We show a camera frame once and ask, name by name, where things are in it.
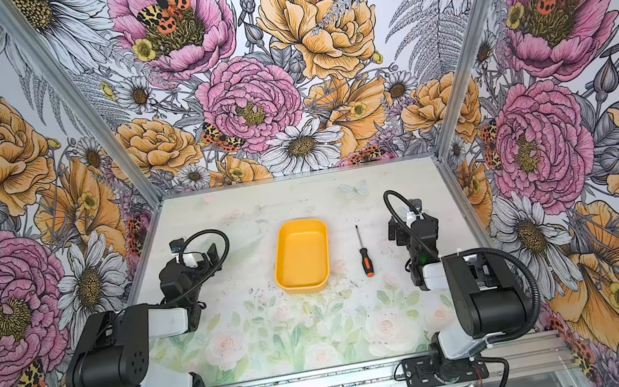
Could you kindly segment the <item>orange black screwdriver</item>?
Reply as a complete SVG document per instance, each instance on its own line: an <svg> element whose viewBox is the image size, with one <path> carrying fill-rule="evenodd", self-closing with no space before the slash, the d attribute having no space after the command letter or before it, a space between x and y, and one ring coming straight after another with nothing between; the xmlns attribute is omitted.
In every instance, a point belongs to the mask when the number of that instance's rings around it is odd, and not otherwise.
<svg viewBox="0 0 619 387"><path fill-rule="evenodd" d="M360 229L358 226L355 226L357 240L359 240L359 254L361 254L363 271L366 274L366 277L373 277L375 274L374 266L372 259L369 256L368 249L363 244L363 239L360 234Z"/></svg>

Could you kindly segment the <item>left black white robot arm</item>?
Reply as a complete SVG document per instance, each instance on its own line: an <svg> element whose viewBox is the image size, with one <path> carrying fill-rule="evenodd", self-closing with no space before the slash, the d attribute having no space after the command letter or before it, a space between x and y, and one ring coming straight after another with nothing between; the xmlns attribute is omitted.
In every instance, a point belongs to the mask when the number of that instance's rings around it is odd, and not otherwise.
<svg viewBox="0 0 619 387"><path fill-rule="evenodd" d="M156 363L149 345L197 331L205 309L202 286L222 269L230 246L226 233L216 229L172 241L173 256L158 274L162 300L89 317L66 371L66 387L206 387L198 373Z"/></svg>

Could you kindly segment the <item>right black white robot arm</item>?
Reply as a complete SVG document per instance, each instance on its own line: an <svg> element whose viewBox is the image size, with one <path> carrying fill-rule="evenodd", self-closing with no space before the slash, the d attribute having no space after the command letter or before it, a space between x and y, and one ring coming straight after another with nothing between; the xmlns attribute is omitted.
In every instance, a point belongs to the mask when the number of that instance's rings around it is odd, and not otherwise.
<svg viewBox="0 0 619 387"><path fill-rule="evenodd" d="M511 253L474 248L438 254L439 221L418 199L386 191L388 237L406 247L413 285L438 291L452 303L447 326L430 332L426 359L403 362L409 387L429 387L485 377L480 359L489 347L530 332L541 312L541 291L529 267Z"/></svg>

